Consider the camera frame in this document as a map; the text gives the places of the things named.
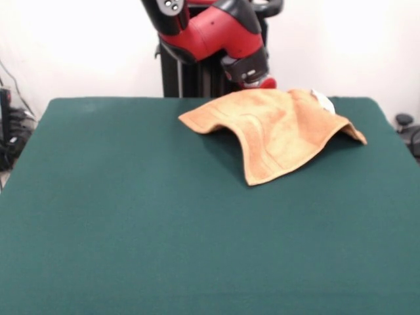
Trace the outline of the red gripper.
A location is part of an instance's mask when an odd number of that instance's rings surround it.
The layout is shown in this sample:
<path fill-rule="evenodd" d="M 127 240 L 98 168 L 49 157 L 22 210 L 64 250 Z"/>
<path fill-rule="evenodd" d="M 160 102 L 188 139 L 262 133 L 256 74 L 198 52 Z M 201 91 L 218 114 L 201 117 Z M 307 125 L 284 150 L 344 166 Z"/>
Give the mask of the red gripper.
<path fill-rule="evenodd" d="M 262 77 L 258 81 L 251 83 L 244 82 L 244 89 L 276 89 L 277 82 L 273 77 Z"/>

